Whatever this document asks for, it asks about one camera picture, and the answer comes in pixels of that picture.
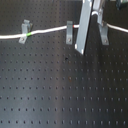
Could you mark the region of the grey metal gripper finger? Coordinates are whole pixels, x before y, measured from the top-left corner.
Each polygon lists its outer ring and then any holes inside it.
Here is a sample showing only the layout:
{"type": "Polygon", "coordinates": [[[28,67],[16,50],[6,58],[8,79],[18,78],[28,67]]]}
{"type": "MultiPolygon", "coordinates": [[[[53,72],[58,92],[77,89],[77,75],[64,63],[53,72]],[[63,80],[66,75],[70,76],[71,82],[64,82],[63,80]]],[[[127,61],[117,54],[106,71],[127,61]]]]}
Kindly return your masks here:
{"type": "Polygon", "coordinates": [[[83,0],[75,49],[84,54],[88,27],[92,11],[92,0],[83,0]]]}
{"type": "Polygon", "coordinates": [[[94,3],[93,3],[93,10],[96,11],[97,14],[98,14],[97,22],[98,22],[99,24],[102,23],[102,17],[103,17],[103,3],[104,3],[103,0],[94,0],[94,3]]]}

